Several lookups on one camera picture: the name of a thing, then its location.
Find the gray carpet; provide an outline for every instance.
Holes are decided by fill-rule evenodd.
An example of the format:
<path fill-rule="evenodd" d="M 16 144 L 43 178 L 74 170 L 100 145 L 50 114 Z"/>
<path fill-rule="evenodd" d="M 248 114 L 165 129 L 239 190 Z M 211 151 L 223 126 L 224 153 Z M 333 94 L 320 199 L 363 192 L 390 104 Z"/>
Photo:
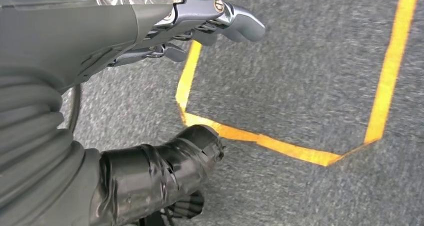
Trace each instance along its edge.
<path fill-rule="evenodd" d="M 253 10 L 267 35 L 204 48 L 187 111 L 308 148 L 360 145 L 398 0 L 227 1 Z M 422 225 L 423 28 L 418 0 L 383 140 L 328 168 L 225 140 L 204 213 L 178 225 Z M 183 67 L 145 60 L 94 76 L 77 140 L 106 150 L 171 138 L 183 128 Z"/>

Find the yellow floor marking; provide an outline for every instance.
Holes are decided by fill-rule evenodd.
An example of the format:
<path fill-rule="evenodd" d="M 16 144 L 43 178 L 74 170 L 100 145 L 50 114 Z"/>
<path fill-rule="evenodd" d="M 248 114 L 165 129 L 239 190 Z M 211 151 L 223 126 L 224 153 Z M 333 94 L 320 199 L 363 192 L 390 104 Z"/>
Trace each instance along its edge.
<path fill-rule="evenodd" d="M 337 155 L 330 152 L 292 145 L 265 135 L 230 127 L 207 118 L 187 113 L 186 108 L 189 100 L 190 89 L 192 87 L 196 66 L 202 50 L 201 44 L 196 41 L 194 41 L 191 45 L 188 59 L 179 80 L 175 95 L 176 101 L 181 110 L 183 123 L 186 126 L 195 124 L 208 125 L 215 129 L 223 138 L 254 142 L 260 146 L 280 152 L 287 156 L 321 166 L 329 166 L 344 157 L 361 150 L 365 146 L 381 139 L 383 136 L 382 133 L 384 131 L 384 126 L 389 112 L 402 56 L 408 40 L 408 33 L 414 16 L 416 1 L 417 0 L 399 0 L 393 23 L 392 36 L 384 59 L 380 82 L 365 137 L 365 143 L 362 146 L 357 147 L 344 155 Z"/>
<path fill-rule="evenodd" d="M 364 143 L 383 137 L 417 0 L 399 0 Z"/>

